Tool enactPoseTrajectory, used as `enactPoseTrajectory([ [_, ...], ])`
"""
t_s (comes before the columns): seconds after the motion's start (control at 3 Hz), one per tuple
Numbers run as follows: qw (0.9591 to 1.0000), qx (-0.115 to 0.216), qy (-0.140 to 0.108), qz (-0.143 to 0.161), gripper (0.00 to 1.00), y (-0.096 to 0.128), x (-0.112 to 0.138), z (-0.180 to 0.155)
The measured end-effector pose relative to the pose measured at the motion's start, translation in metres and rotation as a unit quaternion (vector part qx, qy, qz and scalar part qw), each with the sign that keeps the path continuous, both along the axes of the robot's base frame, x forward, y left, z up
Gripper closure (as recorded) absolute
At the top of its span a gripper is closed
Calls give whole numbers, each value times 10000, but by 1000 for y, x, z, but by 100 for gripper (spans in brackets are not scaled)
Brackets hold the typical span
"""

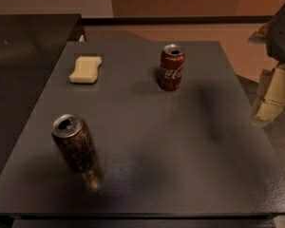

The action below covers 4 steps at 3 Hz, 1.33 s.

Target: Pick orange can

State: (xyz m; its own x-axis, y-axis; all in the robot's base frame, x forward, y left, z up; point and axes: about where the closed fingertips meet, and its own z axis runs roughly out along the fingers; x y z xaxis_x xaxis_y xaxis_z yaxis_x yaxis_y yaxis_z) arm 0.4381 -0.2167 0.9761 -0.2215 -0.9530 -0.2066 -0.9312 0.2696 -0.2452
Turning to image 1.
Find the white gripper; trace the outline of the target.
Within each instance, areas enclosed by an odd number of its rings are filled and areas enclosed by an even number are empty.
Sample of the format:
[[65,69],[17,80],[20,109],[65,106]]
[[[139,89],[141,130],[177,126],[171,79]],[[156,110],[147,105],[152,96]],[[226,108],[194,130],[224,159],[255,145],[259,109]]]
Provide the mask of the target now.
[[[285,62],[285,3],[275,16],[249,38],[249,43],[265,44],[267,54]],[[272,123],[285,107],[285,63],[272,70],[263,69],[253,104],[251,123],[264,127]]]

